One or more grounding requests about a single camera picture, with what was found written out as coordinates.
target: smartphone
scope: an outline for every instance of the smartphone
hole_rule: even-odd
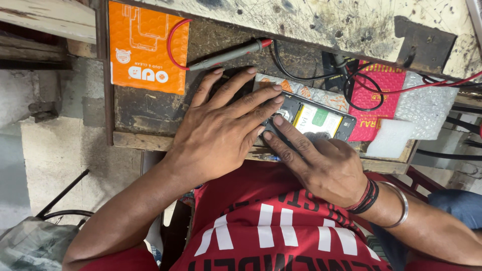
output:
[[[293,148],[273,124],[273,117],[281,115],[311,142],[330,138],[348,141],[357,123],[354,116],[290,92],[282,91],[281,94],[285,96],[283,105],[261,124],[266,127],[265,131],[273,132]]]

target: wristband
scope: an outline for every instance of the wristband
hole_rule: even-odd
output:
[[[347,210],[347,211],[356,209],[356,208],[362,203],[362,201],[365,199],[365,197],[366,197],[366,195],[368,194],[368,191],[369,191],[369,190],[370,190],[370,181],[367,180],[365,192],[364,192],[363,195],[361,196],[360,200],[359,200],[357,203],[355,203],[354,205],[349,206],[349,207],[344,208],[344,209]]]
[[[361,199],[361,203],[356,208],[348,210],[350,213],[354,215],[361,214],[375,203],[379,193],[378,185],[373,180],[368,179],[368,186],[368,193]]]

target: wooden workbench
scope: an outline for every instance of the wooden workbench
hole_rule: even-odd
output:
[[[249,42],[258,36],[239,30],[236,27],[223,27],[210,22],[194,21],[189,27],[189,44],[187,61],[198,61],[200,58],[219,52],[230,46]],[[293,74],[309,77],[322,74],[321,52],[318,49],[298,44],[282,42],[281,58],[286,68]],[[236,74],[242,67],[256,66],[259,72],[287,78],[273,62],[272,48],[255,52],[225,62],[225,76],[217,84],[221,85]],[[188,71],[186,74],[185,94],[175,95],[146,89],[114,86],[115,131],[113,143],[118,147],[136,149],[162,150],[170,148],[173,136],[181,123],[199,82],[206,71]],[[322,88],[323,80],[306,82],[309,86]],[[251,92],[253,83],[246,84],[237,97]],[[354,142],[352,146],[358,151],[366,151],[365,142]],[[247,159],[257,159],[260,154],[271,154],[271,150],[259,139],[250,151]],[[408,168],[411,156],[415,152],[415,141],[407,143],[407,147],[399,159],[376,160],[362,156],[364,169],[381,173],[403,174]]]
[[[448,78],[482,70],[464,0],[115,0]]]

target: silver bangle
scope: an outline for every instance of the silver bangle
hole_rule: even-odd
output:
[[[386,229],[394,228],[394,227],[404,223],[405,220],[407,219],[407,217],[408,217],[408,200],[405,197],[405,194],[398,187],[396,187],[394,184],[389,183],[389,182],[379,182],[379,183],[383,183],[385,185],[393,187],[403,200],[403,215],[400,218],[400,220],[397,223],[395,223],[391,226],[387,226],[387,227],[382,226],[383,228],[386,228]]]

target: red probe tip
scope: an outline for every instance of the red probe tip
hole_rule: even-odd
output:
[[[263,45],[263,48],[265,48],[266,46],[269,46],[271,43],[273,43],[272,39],[264,39],[264,40],[261,41],[261,44]]]

